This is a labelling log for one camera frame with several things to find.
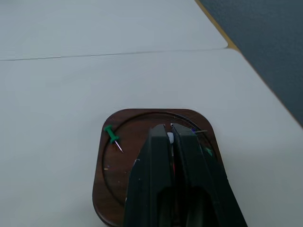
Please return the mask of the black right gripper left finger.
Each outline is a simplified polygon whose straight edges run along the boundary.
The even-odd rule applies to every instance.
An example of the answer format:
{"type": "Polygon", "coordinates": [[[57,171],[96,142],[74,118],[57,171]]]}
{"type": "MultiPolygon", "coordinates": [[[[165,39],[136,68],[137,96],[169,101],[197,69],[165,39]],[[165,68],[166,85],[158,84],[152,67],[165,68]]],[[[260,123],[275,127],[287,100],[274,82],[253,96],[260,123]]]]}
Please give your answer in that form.
{"type": "Polygon", "coordinates": [[[149,130],[130,172],[123,227],[172,227],[174,181],[172,155],[165,126],[149,130]]]}

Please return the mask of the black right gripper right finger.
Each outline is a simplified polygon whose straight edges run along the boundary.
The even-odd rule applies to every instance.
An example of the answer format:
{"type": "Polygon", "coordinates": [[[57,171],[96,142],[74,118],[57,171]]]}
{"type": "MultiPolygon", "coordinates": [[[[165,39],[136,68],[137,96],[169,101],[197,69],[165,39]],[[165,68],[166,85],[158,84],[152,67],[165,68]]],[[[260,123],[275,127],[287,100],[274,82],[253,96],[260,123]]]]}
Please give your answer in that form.
{"type": "Polygon", "coordinates": [[[248,227],[224,167],[194,132],[172,125],[181,227],[248,227]]]}

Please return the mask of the dark brown wooden tray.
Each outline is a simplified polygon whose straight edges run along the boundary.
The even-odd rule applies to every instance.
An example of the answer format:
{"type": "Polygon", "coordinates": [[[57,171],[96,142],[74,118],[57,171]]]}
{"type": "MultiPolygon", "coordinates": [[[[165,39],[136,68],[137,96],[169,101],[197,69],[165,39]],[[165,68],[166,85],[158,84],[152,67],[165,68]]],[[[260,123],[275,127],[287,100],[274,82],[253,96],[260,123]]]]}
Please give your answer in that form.
{"type": "Polygon", "coordinates": [[[115,135],[119,136],[119,144],[124,153],[121,153],[115,143],[110,143],[109,135],[102,131],[92,192],[94,209],[106,226],[122,226],[129,174],[149,129],[163,124],[165,130],[170,131],[171,123],[190,129],[208,130],[206,133],[197,133],[199,141],[213,152],[220,164],[223,163],[210,122],[196,111],[124,109],[111,114],[103,126],[112,126],[115,135]]]}

